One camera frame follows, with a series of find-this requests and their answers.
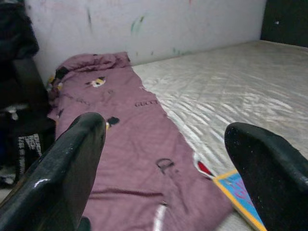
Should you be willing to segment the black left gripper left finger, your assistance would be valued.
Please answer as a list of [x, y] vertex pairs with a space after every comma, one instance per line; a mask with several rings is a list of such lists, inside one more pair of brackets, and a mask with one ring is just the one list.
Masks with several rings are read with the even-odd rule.
[[83, 216], [106, 136], [99, 113], [78, 116], [0, 205], [3, 231], [87, 231]]

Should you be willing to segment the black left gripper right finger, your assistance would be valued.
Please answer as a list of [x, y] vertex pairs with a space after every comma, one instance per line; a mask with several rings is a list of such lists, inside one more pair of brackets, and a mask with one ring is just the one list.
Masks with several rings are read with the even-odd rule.
[[308, 229], [308, 161], [285, 138], [235, 122], [224, 134], [227, 153], [265, 228]]

